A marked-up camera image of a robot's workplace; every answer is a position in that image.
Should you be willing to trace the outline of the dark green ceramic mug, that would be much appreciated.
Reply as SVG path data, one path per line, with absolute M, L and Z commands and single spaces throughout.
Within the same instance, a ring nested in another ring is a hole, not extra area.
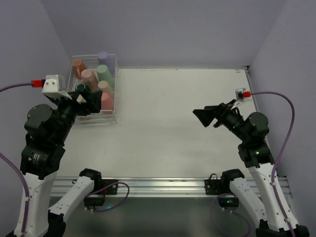
M 78 92 L 91 92 L 90 87 L 87 84 L 79 83 L 76 85 L 75 90 Z

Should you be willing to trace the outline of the beige plastic cup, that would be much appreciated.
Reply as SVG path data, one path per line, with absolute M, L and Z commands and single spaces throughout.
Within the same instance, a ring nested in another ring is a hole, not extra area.
M 114 91 L 112 89 L 112 87 L 110 86 L 110 84 L 105 81 L 99 81 L 98 82 L 98 88 L 102 91 L 102 92 L 106 92 L 109 96 L 111 96 L 112 98 L 114 98 Z

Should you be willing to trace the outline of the light green plastic cup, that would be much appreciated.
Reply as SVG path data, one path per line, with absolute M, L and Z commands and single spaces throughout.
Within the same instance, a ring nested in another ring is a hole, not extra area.
M 99 81 L 106 81 L 112 88 L 115 87 L 114 77 L 111 75 L 106 65 L 99 65 L 96 68 L 96 72 Z

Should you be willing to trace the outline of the lavender plastic cup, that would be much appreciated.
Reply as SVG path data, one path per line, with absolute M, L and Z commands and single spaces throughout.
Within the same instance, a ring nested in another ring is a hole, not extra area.
M 106 65 L 111 75 L 115 74 L 115 60 L 110 56 L 110 54 L 106 51 L 101 51 L 98 54 L 98 62 L 99 65 Z

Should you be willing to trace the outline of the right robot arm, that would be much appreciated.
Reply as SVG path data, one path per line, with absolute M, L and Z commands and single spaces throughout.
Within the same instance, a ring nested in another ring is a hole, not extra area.
M 215 119 L 215 128 L 223 125 L 241 140 L 238 154 L 259 194 L 249 188 L 239 169 L 224 171 L 221 182 L 223 188 L 234 194 L 249 213 L 256 227 L 256 236 L 308 237 L 308 228 L 298 223 L 273 171 L 275 161 L 265 141 L 269 133 L 268 118 L 260 112 L 253 112 L 244 119 L 235 107 L 235 100 L 195 109 L 193 114 L 204 127 Z

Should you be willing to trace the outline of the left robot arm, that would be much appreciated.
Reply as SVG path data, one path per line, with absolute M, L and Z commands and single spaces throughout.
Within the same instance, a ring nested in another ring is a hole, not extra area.
M 102 92 L 71 92 L 32 107 L 24 128 L 26 146 L 20 168 L 14 168 L 23 185 L 20 215 L 10 237 L 61 237 L 71 214 L 101 182 L 101 173 L 84 169 L 69 191 L 53 206 L 49 205 L 54 180 L 65 153 L 66 138 L 77 116 L 101 110 Z

